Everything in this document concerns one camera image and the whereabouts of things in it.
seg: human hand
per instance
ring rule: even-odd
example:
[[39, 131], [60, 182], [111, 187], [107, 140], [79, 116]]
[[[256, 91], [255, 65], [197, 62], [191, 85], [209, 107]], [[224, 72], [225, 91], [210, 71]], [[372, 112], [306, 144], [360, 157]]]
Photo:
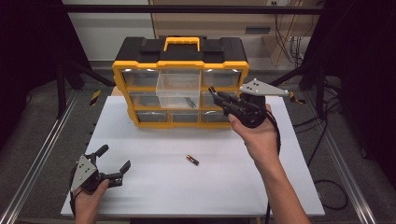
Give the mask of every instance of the human hand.
[[108, 188], [108, 183], [108, 179], [102, 181], [102, 183], [98, 186], [98, 188], [92, 195], [82, 189], [82, 187], [76, 190], [76, 192], [80, 192], [76, 196], [77, 224], [96, 223], [99, 203], [101, 202], [102, 197]]
[[[265, 105], [267, 110], [271, 111], [271, 106]], [[228, 119], [233, 130], [238, 133], [245, 141], [245, 146], [250, 157], [254, 160], [256, 166], [271, 165], [278, 161], [276, 145], [276, 129], [269, 119], [257, 128], [247, 128], [234, 115], [229, 114]]]

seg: human arm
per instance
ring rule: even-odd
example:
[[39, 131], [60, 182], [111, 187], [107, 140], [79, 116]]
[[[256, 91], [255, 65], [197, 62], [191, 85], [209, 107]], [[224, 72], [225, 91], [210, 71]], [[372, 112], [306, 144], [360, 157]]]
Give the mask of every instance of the human arm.
[[76, 224], [96, 223], [99, 203], [108, 188], [108, 179], [102, 181], [97, 190], [91, 195], [79, 188], [76, 197]]
[[276, 131], [266, 119], [249, 129], [229, 115], [233, 130], [245, 141], [247, 151], [259, 170], [277, 223], [310, 223], [277, 155]]

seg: yellow handle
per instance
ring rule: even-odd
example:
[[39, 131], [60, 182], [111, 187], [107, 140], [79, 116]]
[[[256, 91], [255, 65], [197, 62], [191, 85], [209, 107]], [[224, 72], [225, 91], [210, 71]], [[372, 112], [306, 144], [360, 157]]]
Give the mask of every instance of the yellow handle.
[[199, 37], [166, 37], [163, 51], [168, 49], [169, 44], [196, 44], [198, 51], [200, 50]]

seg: white tabletop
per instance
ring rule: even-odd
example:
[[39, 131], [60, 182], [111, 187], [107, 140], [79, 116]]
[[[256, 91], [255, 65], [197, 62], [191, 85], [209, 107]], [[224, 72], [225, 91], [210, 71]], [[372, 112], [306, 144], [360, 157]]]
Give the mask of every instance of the white tabletop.
[[[324, 215], [283, 99], [267, 97], [281, 133], [280, 159], [305, 212]], [[123, 186], [108, 189], [99, 214], [112, 217], [258, 217], [266, 211], [262, 179], [242, 139], [231, 129], [137, 128], [122, 96], [109, 96], [87, 154], [102, 145], [100, 172], [131, 160]], [[192, 155], [196, 166], [186, 160]], [[70, 199], [61, 214], [71, 216]]]

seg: yellow and black storage organizer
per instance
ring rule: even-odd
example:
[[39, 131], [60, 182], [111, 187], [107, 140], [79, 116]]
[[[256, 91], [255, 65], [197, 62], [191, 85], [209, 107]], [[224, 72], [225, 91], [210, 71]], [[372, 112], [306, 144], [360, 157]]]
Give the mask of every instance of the yellow and black storage organizer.
[[113, 70], [138, 127], [230, 127], [208, 88], [238, 94], [248, 60], [237, 37], [126, 37]]

